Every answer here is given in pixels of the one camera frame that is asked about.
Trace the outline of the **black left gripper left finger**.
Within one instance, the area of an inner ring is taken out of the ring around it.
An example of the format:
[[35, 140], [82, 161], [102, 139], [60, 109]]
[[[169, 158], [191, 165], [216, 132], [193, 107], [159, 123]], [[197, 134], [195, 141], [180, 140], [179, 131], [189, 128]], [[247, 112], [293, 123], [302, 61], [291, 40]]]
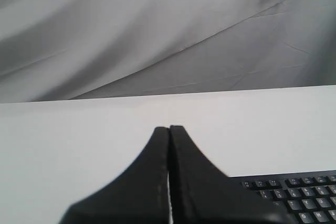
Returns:
[[114, 181], [71, 205], [61, 223], [168, 223], [169, 132], [154, 129], [133, 163]]

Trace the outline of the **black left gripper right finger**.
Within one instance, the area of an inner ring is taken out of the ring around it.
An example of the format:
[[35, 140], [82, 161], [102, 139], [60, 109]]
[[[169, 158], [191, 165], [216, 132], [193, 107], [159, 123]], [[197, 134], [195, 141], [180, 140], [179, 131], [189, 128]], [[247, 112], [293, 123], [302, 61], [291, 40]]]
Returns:
[[288, 214], [222, 173], [186, 129], [171, 126], [169, 183], [174, 223], [290, 223]]

